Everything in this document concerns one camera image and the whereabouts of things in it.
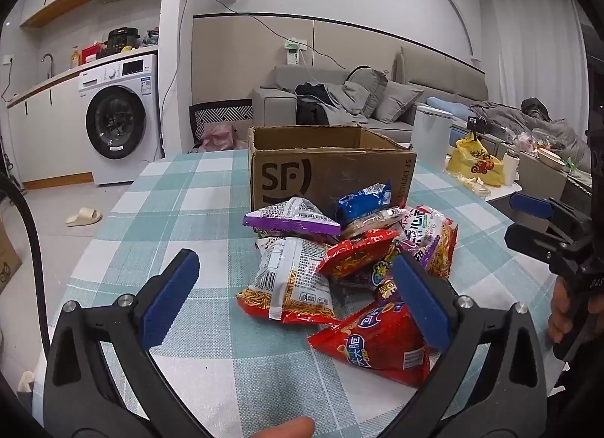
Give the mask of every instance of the yellow plastic bag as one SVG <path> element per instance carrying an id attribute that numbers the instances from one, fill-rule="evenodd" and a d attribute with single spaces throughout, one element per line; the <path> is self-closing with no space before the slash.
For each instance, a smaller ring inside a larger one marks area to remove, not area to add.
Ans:
<path id="1" fill-rule="evenodd" d="M 457 140 L 457 149 L 451 155 L 447 171 L 458 172 L 466 178 L 480 178 L 490 186 L 503 184 L 503 162 L 487 152 L 470 133 Z"/>

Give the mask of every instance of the human hand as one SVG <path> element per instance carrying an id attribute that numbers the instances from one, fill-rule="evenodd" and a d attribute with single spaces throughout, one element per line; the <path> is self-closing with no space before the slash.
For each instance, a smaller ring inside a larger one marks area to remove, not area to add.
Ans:
<path id="1" fill-rule="evenodd" d="M 549 320 L 548 332 L 552 340 L 555 343 L 559 343 L 564 335 L 573 329 L 573 321 L 567 316 L 570 310 L 570 298 L 564 285 L 564 280 L 561 277 L 556 279 L 551 307 L 552 314 Z M 604 295 L 591 297 L 587 309 L 590 314 L 597 315 L 596 325 L 585 340 L 591 341 L 604 333 Z"/>
<path id="2" fill-rule="evenodd" d="M 310 438 L 313 433 L 315 433 L 315 422 L 306 416 L 301 416 L 279 426 L 259 431 L 250 438 Z"/>

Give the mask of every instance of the sf logo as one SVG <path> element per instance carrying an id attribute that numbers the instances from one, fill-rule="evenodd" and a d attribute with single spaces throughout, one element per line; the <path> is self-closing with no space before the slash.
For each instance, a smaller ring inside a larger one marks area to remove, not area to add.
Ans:
<path id="1" fill-rule="evenodd" d="M 273 192 L 262 196 L 265 203 L 274 205 L 292 197 L 301 197 L 310 186 L 310 161 L 302 159 L 300 162 L 283 164 L 268 162 L 262 164 L 262 177 L 265 179 L 262 184 L 263 191 Z"/>

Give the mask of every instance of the black pressure cooker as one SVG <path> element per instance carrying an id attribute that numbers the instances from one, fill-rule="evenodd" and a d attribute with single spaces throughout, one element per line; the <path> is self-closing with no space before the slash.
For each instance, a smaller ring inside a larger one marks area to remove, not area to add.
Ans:
<path id="1" fill-rule="evenodd" d="M 137 39 L 140 38 L 138 29 L 123 27 L 109 32 L 109 38 L 105 42 L 106 54 L 114 55 L 120 53 L 124 47 L 137 47 Z"/>

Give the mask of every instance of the white curtain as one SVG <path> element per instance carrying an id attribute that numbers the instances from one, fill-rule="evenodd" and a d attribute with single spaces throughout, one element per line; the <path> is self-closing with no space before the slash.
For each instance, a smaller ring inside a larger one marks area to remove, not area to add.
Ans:
<path id="1" fill-rule="evenodd" d="M 489 99 L 520 108 L 536 97 L 585 138 L 587 56 L 573 0 L 480 0 Z"/>

